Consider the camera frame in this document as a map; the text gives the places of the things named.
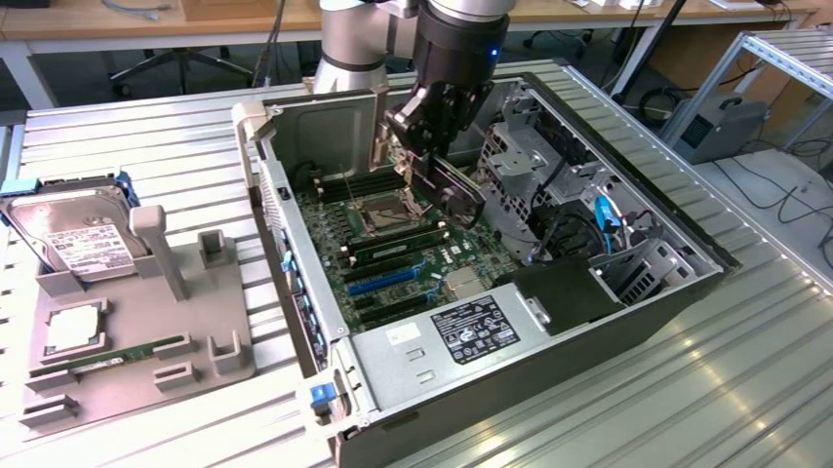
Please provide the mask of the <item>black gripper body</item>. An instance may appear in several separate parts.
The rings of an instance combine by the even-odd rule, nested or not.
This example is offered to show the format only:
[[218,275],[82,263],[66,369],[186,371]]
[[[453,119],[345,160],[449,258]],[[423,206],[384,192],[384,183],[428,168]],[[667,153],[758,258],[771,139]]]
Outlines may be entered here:
[[505,31],[507,14],[469,21],[448,16],[437,7],[421,7],[413,43],[417,85],[473,88],[488,82]]

